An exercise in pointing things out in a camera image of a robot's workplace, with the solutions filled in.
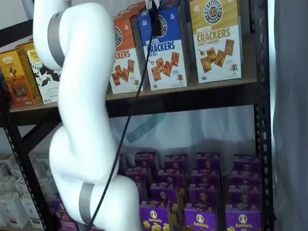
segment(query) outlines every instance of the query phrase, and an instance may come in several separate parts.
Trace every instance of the orange cracker box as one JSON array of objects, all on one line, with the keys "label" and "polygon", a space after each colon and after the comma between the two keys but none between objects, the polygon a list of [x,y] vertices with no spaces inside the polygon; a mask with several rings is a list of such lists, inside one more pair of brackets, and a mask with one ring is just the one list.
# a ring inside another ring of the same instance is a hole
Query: orange cracker box
[{"label": "orange cracker box", "polygon": [[199,83],[241,78],[237,0],[191,0]]},{"label": "orange cracker box", "polygon": [[137,91],[145,63],[137,15],[134,11],[125,12],[114,17],[114,24],[116,60],[110,78],[112,92],[117,94]]},{"label": "orange cracker box", "polygon": [[15,107],[40,102],[39,90],[23,46],[0,53],[0,67]]}]

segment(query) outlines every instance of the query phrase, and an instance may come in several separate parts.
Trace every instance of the cracker image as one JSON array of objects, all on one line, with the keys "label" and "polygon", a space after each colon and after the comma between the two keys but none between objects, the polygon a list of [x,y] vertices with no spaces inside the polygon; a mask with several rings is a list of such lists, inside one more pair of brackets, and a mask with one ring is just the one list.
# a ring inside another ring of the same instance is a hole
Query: cracker image
[{"label": "cracker image", "polygon": [[171,62],[169,62],[169,61],[166,61],[166,63],[165,63],[165,69],[164,69],[164,74],[166,75],[166,76],[169,76],[170,77],[170,75],[171,75],[171,69],[172,69],[172,64],[171,64]]},{"label": "cracker image", "polygon": [[216,52],[215,52],[214,47],[211,47],[210,49],[208,49],[206,51],[206,53],[207,53],[208,57],[210,57],[211,63],[216,60]]},{"label": "cracker image", "polygon": [[180,59],[180,54],[177,52],[172,52],[172,56],[171,56],[171,64],[174,66],[178,66],[179,65],[179,59]]},{"label": "cracker image", "polygon": [[222,67],[223,63],[225,62],[225,59],[226,59],[226,53],[221,51],[221,50],[218,50],[218,53],[217,53],[217,56],[216,56],[216,60],[215,60],[215,64],[217,66]]},{"label": "cracker image", "polygon": [[152,74],[154,77],[154,81],[158,81],[161,80],[162,78],[160,77],[160,72],[157,66],[152,68]]},{"label": "cracker image", "polygon": [[225,53],[227,55],[233,55],[233,48],[234,48],[234,40],[227,39],[226,40]]},{"label": "cracker image", "polygon": [[112,73],[111,75],[112,75],[112,79],[113,79],[115,85],[116,85],[116,86],[117,86],[117,85],[120,85],[121,83],[120,83],[120,80],[119,80],[119,78],[118,78],[118,74],[117,74],[117,73]]},{"label": "cracker image", "polygon": [[206,73],[210,70],[212,70],[212,66],[211,66],[211,60],[210,60],[210,57],[207,56],[205,58],[202,58],[201,59],[201,64],[202,64],[202,67],[203,67],[203,71]]},{"label": "cracker image", "polygon": [[158,67],[159,72],[163,72],[165,69],[164,60],[163,58],[159,58],[156,60],[156,65]]},{"label": "cracker image", "polygon": [[135,61],[129,59],[129,60],[128,60],[128,63],[127,63],[127,67],[128,67],[129,72],[134,73]]},{"label": "cracker image", "polygon": [[128,81],[129,71],[126,68],[123,68],[123,77],[122,79],[126,82]]}]

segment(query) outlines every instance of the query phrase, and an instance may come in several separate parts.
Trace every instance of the blue cracker box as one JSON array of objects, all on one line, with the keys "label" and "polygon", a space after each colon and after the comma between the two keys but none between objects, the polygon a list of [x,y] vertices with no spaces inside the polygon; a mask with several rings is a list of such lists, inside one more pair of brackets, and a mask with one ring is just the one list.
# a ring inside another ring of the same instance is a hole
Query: blue cracker box
[{"label": "blue cracker box", "polygon": [[[162,36],[153,37],[147,65],[151,90],[186,87],[190,57],[183,1],[163,1],[159,10]],[[138,16],[145,57],[151,36],[147,11]]]},{"label": "blue cracker box", "polygon": [[175,228],[182,224],[183,204],[180,203],[178,188],[173,183],[161,182],[151,185],[151,197],[155,200],[168,200],[171,209],[171,222]]},{"label": "blue cracker box", "polygon": [[187,231],[218,230],[218,213],[214,205],[188,203],[185,207]]},{"label": "blue cracker box", "polygon": [[135,165],[138,167],[150,167],[153,179],[157,179],[159,163],[155,152],[138,152],[135,155]]},{"label": "blue cracker box", "polygon": [[226,204],[228,231],[261,231],[259,204]]},{"label": "blue cracker box", "polygon": [[234,154],[233,155],[233,170],[260,172],[261,164],[258,158],[251,155]]},{"label": "blue cracker box", "polygon": [[142,201],[140,219],[144,231],[173,231],[168,201]]}]

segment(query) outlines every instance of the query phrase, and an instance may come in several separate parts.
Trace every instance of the white carton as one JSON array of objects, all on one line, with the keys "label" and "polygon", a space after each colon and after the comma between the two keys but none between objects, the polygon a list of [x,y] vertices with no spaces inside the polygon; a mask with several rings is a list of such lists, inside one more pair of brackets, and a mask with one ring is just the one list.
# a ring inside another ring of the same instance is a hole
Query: white carton
[{"label": "white carton", "polygon": [[18,193],[11,192],[0,196],[0,204],[11,227],[23,228],[28,223],[29,217],[20,201]]},{"label": "white carton", "polygon": [[43,225],[40,221],[38,212],[35,208],[31,195],[29,193],[23,195],[21,198],[21,202],[25,208],[26,213],[28,214],[28,217],[30,218],[32,226],[34,228],[43,229]]}]

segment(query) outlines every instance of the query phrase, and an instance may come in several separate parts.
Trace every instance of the yellow cracker box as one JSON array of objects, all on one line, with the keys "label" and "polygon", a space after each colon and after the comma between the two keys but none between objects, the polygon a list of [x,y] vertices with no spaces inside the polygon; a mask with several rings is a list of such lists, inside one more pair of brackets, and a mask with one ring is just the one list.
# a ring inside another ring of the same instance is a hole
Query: yellow cracker box
[{"label": "yellow cracker box", "polygon": [[199,83],[241,78],[237,0],[191,0]]}]

